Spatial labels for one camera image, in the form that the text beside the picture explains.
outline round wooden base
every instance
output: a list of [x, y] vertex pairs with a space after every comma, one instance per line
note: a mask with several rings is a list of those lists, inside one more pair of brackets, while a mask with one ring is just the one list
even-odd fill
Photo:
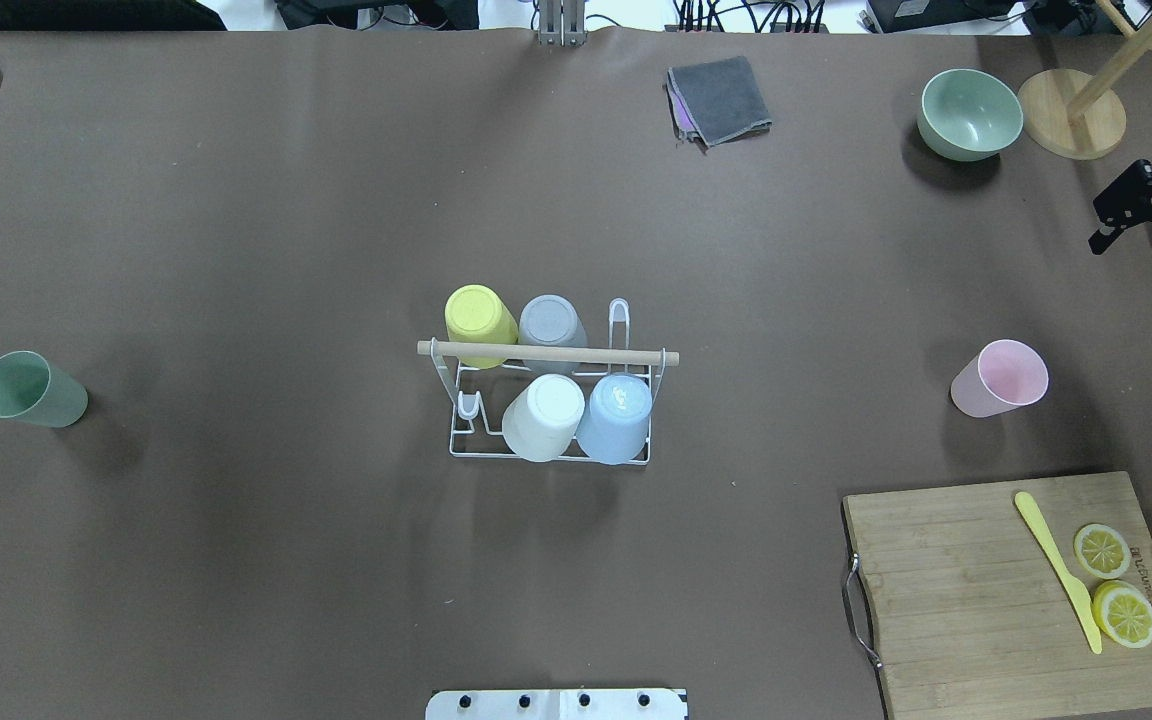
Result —
[[1094, 160], [1111, 153], [1128, 129], [1128, 113], [1114, 91], [1089, 106], [1083, 118], [1069, 118], [1069, 101], [1092, 76], [1079, 70], [1044, 70], [1020, 86], [1025, 132], [1038, 145], [1074, 160]]

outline gray towel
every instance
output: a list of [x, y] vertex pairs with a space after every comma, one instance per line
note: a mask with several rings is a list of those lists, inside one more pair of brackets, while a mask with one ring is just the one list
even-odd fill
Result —
[[713, 147], [749, 132], [766, 132], [772, 127], [755, 70], [744, 55], [669, 68], [668, 78], [670, 104], [682, 105], [673, 108], [682, 141], [699, 136], [705, 145]]

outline lemon slice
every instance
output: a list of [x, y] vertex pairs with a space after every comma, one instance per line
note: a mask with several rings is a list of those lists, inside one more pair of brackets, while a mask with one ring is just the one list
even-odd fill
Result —
[[1100, 523], [1085, 525], [1074, 536], [1074, 555], [1084, 570], [1100, 579], [1121, 578], [1132, 563], [1128, 541], [1117, 530]]
[[1144, 647], [1152, 642], [1152, 607], [1134, 584], [1111, 579], [1096, 589], [1092, 616], [1102, 632], [1124, 647]]

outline wooden mug tree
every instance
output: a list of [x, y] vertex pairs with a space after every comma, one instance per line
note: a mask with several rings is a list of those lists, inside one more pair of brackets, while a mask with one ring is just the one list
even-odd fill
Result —
[[1135, 31], [1111, 0], [1096, 0], [1126, 41], [1101, 71], [1089, 74], [1059, 68], [1044, 70], [1020, 86], [1025, 132], [1038, 145], [1074, 160], [1094, 160], [1123, 141], [1128, 115], [1111, 90], [1142, 55], [1152, 50], [1152, 17]]

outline cutting board handle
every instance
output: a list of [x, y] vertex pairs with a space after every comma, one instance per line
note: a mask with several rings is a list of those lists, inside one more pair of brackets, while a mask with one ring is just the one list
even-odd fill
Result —
[[[870, 647], [870, 644], [865, 642], [865, 638], [861, 637], [861, 630], [856, 629], [856, 614], [851, 607], [851, 583], [852, 579], [859, 579], [859, 578], [861, 578], [861, 553], [852, 552], [851, 569], [847, 571], [847, 577], [842, 579], [842, 606], [844, 606], [847, 609], [847, 626], [850, 626], [851, 634], [856, 635], [856, 642], [861, 644], [861, 647], [864, 647], [865, 655], [869, 655], [869, 661], [873, 662], [874, 665], [874, 670], [881, 670], [882, 658], [878, 657], [878, 653], [874, 652], [874, 649]], [[864, 588], [861, 588], [861, 593], [864, 594]]]

